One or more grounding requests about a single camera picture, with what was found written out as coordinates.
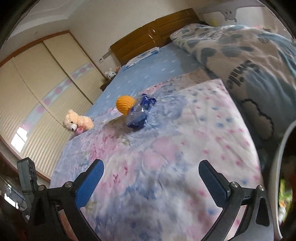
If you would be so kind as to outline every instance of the wooden headboard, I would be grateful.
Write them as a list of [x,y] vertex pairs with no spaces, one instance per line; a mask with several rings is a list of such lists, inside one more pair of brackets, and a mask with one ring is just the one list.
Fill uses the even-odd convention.
[[163,47],[171,42],[170,35],[178,29],[198,23],[192,8],[156,19],[118,40],[110,48],[119,62],[124,65],[130,59],[153,48]]

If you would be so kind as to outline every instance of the beige teddy bear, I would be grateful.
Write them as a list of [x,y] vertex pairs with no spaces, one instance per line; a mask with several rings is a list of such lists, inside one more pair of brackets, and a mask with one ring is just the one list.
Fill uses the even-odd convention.
[[69,131],[80,135],[94,127],[92,120],[88,116],[78,115],[75,111],[69,110],[63,120],[64,127]]

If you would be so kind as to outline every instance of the pink floral comforter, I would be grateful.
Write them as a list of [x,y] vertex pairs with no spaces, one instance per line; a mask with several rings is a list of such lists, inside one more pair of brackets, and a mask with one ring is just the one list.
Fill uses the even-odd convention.
[[116,108],[97,116],[94,129],[65,146],[51,187],[101,159],[104,175],[82,212],[103,241],[201,240],[221,209],[198,175],[199,162],[255,188],[263,183],[256,149],[223,82],[203,70],[146,92],[157,99],[146,126],[129,129]]

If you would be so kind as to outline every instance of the teddy bear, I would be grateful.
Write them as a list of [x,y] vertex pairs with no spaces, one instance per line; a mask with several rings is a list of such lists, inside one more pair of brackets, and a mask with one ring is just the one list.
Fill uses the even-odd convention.
[[108,79],[112,79],[112,77],[114,77],[116,73],[113,72],[112,69],[110,68],[109,72],[105,72],[105,75],[108,77]]
[[88,116],[78,115],[75,111],[69,110],[63,120],[66,129],[74,132],[76,136],[94,127],[92,120]]

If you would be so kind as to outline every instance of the sliding wardrobe door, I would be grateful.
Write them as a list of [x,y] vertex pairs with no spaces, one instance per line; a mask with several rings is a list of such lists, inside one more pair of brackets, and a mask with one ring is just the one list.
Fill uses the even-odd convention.
[[0,68],[0,134],[21,158],[30,157],[36,170],[50,179],[70,138],[23,81],[12,60]]
[[102,93],[100,87],[105,78],[72,36],[59,35],[45,40],[44,44],[78,88],[94,103]]
[[0,68],[0,85],[0,135],[10,144],[19,132],[19,139],[23,141],[14,139],[12,147],[21,152],[28,137],[18,129],[39,102],[23,82],[12,60]]
[[19,54],[13,62],[32,93],[59,123],[68,110],[84,115],[91,107],[43,43]]
[[38,101],[22,123],[28,139],[21,150],[37,170],[50,178],[71,133],[63,125],[66,113],[73,109],[83,115],[90,101],[73,84],[43,43],[12,59],[24,84]]

